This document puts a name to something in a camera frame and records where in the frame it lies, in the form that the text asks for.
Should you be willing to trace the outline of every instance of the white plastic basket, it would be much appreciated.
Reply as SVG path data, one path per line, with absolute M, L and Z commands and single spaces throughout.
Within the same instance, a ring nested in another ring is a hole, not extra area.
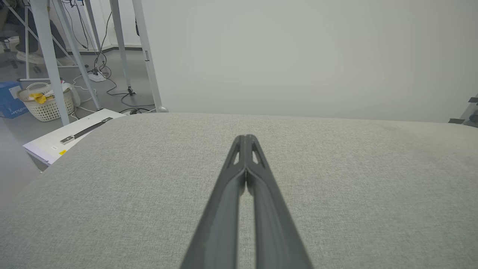
M 40 84 L 43 84 L 45 86 L 36 90 L 31 90 L 32 86 L 40 85 Z M 56 97 L 54 99 L 47 100 L 43 104 L 39 104 L 35 100 L 28 100 L 28 96 L 33 93 L 45 94 L 49 92 L 51 89 L 52 88 L 50 84 L 44 83 L 44 82 L 37 82 L 37 83 L 33 83 L 29 85 L 24 90 L 18 91 L 17 96 L 25 104 L 25 106 L 28 108 L 30 113 L 35 118 L 37 118 L 39 121 L 42 121 L 42 122 L 49 122 L 49 121 L 60 118 L 60 112 L 58 110 L 58 106 L 56 105 Z M 68 111 L 68 114 L 73 113 L 73 111 L 75 110 L 75 107 L 73 106 L 73 100 L 71 98 L 70 89 L 67 89 L 63 93 L 63 97 L 65 99 L 65 105 L 66 105 L 66 110 Z

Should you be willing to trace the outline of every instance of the fabric texture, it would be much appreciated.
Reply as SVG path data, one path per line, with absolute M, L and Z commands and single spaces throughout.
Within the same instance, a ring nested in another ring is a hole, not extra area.
M 114 119 L 0 211 L 0 268 L 177 268 L 234 138 L 254 134 L 316 268 L 475 268 L 478 129 L 156 113 Z M 255 267 L 241 196 L 239 268 Z

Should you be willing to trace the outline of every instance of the wall baseboard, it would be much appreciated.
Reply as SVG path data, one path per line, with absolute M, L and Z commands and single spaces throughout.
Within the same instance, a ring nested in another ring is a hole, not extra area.
M 103 48 L 103 53 L 110 52 L 113 50 L 119 50 L 120 48 L 115 45 L 109 45 L 105 48 Z M 130 46 L 130 47 L 125 47 L 125 50 L 142 50 L 141 47 L 136 47 L 136 46 Z M 85 50 L 80 50 L 80 55 L 96 55 L 94 51 L 85 51 Z

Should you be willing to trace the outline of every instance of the gray fabric surface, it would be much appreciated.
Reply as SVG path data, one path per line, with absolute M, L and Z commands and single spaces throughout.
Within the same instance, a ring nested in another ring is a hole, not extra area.
M 93 131 L 0 212 L 0 268 L 177 268 L 229 147 L 255 134 L 316 268 L 476 268 L 478 129 L 143 114 Z M 239 266 L 253 268 L 253 199 Z

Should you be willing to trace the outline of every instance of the white metal frame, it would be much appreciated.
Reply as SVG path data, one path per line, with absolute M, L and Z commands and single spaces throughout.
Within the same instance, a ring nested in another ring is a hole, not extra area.
M 146 70 L 148 72 L 148 78 L 150 81 L 154 106 L 156 107 L 157 112 L 168 112 L 168 109 L 163 107 L 163 104 L 161 103 L 158 80 L 156 79 L 156 73 L 154 72 L 154 64 L 151 60 L 152 52 L 149 44 L 148 32 L 146 31 L 146 21 L 143 15 L 143 6 L 141 0 L 133 0 L 133 8 L 134 15 L 136 16 L 136 23 L 138 25 L 138 31 L 140 33 L 141 47 L 143 50 Z
M 48 77 L 52 84 L 53 92 L 55 96 L 63 96 L 63 89 L 61 86 L 60 74 L 58 73 L 58 66 L 56 64 L 53 41 L 51 39 L 52 32 L 50 28 L 50 17 L 48 16 L 48 10 L 46 8 L 47 1 L 48 0 L 32 1 L 30 3 L 32 7 L 31 11 L 33 14 L 33 18 L 35 19 L 36 28 L 39 35 L 38 41 L 40 42 L 40 45 L 42 47 L 43 58 L 45 60 L 45 66 L 48 71 Z M 75 60 L 78 63 L 77 67 L 80 69 L 81 74 L 83 78 L 85 79 L 85 83 L 91 94 L 91 98 L 93 102 L 95 103 L 97 109 L 101 109 L 98 99 L 96 97 L 96 94 L 94 93 L 93 88 L 91 87 L 90 81 L 88 79 L 88 74 L 83 64 L 83 60 L 80 56 L 78 47 L 76 43 L 73 41 L 71 26 L 68 22 L 68 19 L 66 18 L 66 12 L 63 8 L 63 5 L 61 4 L 61 0 L 53 0 L 52 3 L 56 9 L 56 12 L 58 13 L 58 17 L 60 18 L 60 23 L 65 29 L 66 38 L 68 42 L 70 43 L 73 56 L 75 57 Z M 58 106 L 63 125 L 69 124 L 70 121 L 68 118 L 68 112 L 66 110 L 65 100 L 63 98 L 57 98 L 56 104 Z

